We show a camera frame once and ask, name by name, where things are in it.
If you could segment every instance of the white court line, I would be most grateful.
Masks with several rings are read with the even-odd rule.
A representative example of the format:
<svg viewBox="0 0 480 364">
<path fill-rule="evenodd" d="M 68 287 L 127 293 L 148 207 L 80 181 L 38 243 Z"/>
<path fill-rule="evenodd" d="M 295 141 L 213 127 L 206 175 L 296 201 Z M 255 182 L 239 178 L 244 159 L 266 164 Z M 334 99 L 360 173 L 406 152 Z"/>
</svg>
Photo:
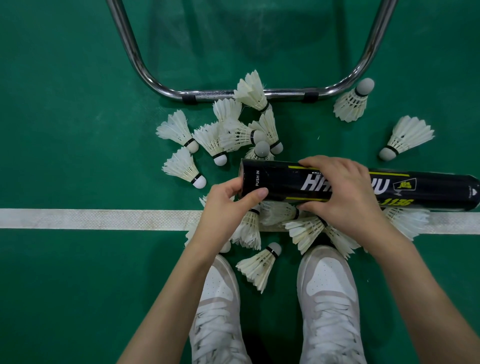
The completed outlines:
<svg viewBox="0 0 480 364">
<path fill-rule="evenodd" d="M 0 208 L 0 229 L 187 231 L 201 210 Z M 261 231 L 285 231 L 265 226 Z M 480 234 L 480 212 L 432 212 L 425 234 Z"/>
</svg>

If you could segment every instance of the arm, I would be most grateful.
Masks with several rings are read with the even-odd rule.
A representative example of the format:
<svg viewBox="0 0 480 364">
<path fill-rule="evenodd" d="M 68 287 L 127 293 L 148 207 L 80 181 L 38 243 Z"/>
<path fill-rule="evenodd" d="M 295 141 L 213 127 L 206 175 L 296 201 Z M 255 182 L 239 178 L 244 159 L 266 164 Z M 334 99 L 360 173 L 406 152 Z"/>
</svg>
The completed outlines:
<svg viewBox="0 0 480 364">
<path fill-rule="evenodd" d="M 433 278 L 415 246 L 382 213 L 368 169 L 343 158 L 303 159 L 332 185 L 326 203 L 311 211 L 363 245 L 382 268 L 422 363 L 477 363 L 480 339 Z"/>
<path fill-rule="evenodd" d="M 117 364 L 180 361 L 215 256 L 247 211 L 268 194 L 262 188 L 232 202 L 240 188 L 241 178 L 212 187 L 192 240 Z"/>
</svg>

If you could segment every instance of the white sneaker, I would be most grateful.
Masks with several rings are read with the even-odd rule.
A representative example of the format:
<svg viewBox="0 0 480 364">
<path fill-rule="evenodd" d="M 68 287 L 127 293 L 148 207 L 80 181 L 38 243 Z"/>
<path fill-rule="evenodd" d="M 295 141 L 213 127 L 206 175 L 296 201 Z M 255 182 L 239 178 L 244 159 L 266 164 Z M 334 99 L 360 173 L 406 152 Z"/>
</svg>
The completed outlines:
<svg viewBox="0 0 480 364">
<path fill-rule="evenodd" d="M 297 295 L 303 316 L 300 364 L 366 364 L 357 288 L 347 261 L 330 246 L 309 250 L 300 263 Z"/>
<path fill-rule="evenodd" d="M 252 363 L 241 336 L 237 279 L 222 256 L 208 271 L 189 337 L 194 364 Z"/>
</svg>

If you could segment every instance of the hand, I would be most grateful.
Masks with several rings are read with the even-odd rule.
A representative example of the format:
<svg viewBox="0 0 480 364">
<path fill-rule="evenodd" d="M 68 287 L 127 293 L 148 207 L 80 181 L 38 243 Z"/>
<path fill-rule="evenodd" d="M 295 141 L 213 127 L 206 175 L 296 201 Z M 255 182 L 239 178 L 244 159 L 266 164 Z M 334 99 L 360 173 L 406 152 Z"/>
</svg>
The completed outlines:
<svg viewBox="0 0 480 364">
<path fill-rule="evenodd" d="M 208 252 L 217 255 L 248 210 L 268 195 L 268 189 L 259 188 L 241 200 L 233 202 L 230 198 L 240 191 L 241 185 L 242 179 L 237 177 L 212 186 L 202 217 L 188 246 L 202 244 Z"/>
<path fill-rule="evenodd" d="M 378 205 L 365 166 L 350 159 L 326 156 L 308 157 L 299 163 L 318 168 L 332 186 L 328 202 L 310 201 L 298 206 L 300 210 L 320 216 L 359 244 L 371 241 L 372 234 L 393 228 Z"/>
</svg>

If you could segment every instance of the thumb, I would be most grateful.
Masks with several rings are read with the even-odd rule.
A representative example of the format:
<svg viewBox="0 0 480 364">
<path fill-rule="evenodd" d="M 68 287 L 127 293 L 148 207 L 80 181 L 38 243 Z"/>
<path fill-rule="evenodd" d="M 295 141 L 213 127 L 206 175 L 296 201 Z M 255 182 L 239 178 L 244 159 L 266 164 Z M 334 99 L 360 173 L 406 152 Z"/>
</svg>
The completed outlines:
<svg viewBox="0 0 480 364">
<path fill-rule="evenodd" d="M 259 188 L 242 197 L 242 199 L 237 201 L 236 204 L 238 204 L 246 213 L 252 207 L 262 202 L 267 195 L 268 188 Z"/>
<path fill-rule="evenodd" d="M 310 201 L 304 204 L 298 205 L 298 210 L 309 211 L 317 216 L 322 216 L 326 210 L 326 202 Z"/>
</svg>

